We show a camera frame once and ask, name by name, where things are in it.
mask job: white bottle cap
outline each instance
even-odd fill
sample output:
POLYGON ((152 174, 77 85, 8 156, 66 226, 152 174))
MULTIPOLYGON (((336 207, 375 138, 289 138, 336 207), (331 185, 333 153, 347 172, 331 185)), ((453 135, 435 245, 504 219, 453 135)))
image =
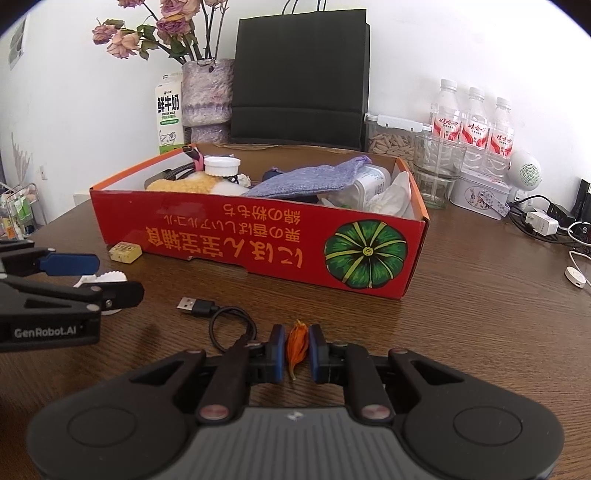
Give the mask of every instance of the white bottle cap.
POLYGON ((213 177, 233 177, 238 175, 240 159, 232 157, 205 157, 205 173, 213 177))
POLYGON ((505 108, 509 108, 509 109, 511 108, 511 102, 503 97, 496 98, 496 105, 501 106, 501 107, 505 107, 505 108))
POLYGON ((441 79, 441 88, 449 88, 454 92, 457 92, 457 83, 453 80, 441 79))
POLYGON ((484 90, 481 90, 477 87, 470 87, 470 96, 471 97, 478 97, 480 100, 484 98, 484 90))

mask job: black paper bag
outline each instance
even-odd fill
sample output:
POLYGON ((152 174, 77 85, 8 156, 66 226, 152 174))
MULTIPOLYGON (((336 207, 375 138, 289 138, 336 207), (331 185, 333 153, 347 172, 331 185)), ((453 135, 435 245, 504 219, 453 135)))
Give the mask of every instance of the black paper bag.
POLYGON ((365 10, 240 20, 231 139, 361 150, 369 95, 365 10))

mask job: bottle cap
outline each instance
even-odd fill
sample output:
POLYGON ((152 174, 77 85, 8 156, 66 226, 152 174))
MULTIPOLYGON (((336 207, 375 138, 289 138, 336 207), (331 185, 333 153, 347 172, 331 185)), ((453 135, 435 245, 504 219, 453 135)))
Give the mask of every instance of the bottle cap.
POLYGON ((480 100, 484 99, 484 90, 477 87, 470 87, 470 96, 478 97, 480 100))
POLYGON ((449 88, 454 92, 457 92, 457 83, 453 80, 441 79, 441 88, 449 88))
POLYGON ((505 108, 511 108, 511 102, 509 100, 507 100, 506 98, 503 97, 497 97, 496 98, 496 105, 497 106, 502 106, 505 108))

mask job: white cable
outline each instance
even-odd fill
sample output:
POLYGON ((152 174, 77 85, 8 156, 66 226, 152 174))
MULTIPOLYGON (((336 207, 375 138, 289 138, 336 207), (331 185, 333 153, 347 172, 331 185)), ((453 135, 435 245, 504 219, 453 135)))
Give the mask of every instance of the white cable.
MULTIPOLYGON (((579 270, 579 273, 581 273, 581 275, 585 277, 585 274, 584 274, 584 273, 583 273, 583 271, 582 271, 582 270, 579 268, 579 266, 577 265, 577 262, 576 262, 576 261, 574 261, 574 257, 573 257, 573 255, 577 255, 578 257, 583 257, 583 258, 586 258, 586 259, 587 259, 587 260, 589 260, 589 261, 591 261, 591 257, 590 257, 590 256, 588 256, 588 255, 585 255, 585 254, 582 254, 582 253, 576 252, 576 251, 574 251, 574 250, 571 250, 571 251, 569 252, 570 261, 571 261, 571 262, 574 264, 574 267, 575 267, 577 270, 579 270)), ((590 282, 589 280, 587 280, 587 277, 585 277, 585 282, 591 285, 591 282, 590 282)))
POLYGON ((571 237, 571 239, 572 239, 572 240, 574 240, 574 241, 575 241, 575 242, 577 242, 578 244, 584 245, 584 246, 586 246, 586 247, 591 247, 591 244, 586 244, 585 242, 583 242, 583 241, 579 240, 578 238, 575 238, 575 237, 574 237, 574 235, 573 235, 573 231, 572 231, 572 228, 573 228, 574 226, 576 226, 576 225, 591 225, 591 223, 589 223, 589 222, 575 222, 575 223, 573 223, 571 226, 569 226, 569 227, 566 229, 566 233, 568 234, 568 236, 569 236, 569 237, 571 237))

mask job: pumpkin illustration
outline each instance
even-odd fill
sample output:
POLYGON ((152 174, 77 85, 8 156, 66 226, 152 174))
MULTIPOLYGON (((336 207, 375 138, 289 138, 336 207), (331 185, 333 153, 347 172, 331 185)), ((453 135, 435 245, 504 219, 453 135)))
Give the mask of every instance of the pumpkin illustration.
POLYGON ((346 223, 324 245, 326 268, 350 288, 381 288, 404 265, 408 248, 396 229, 380 220, 346 223))

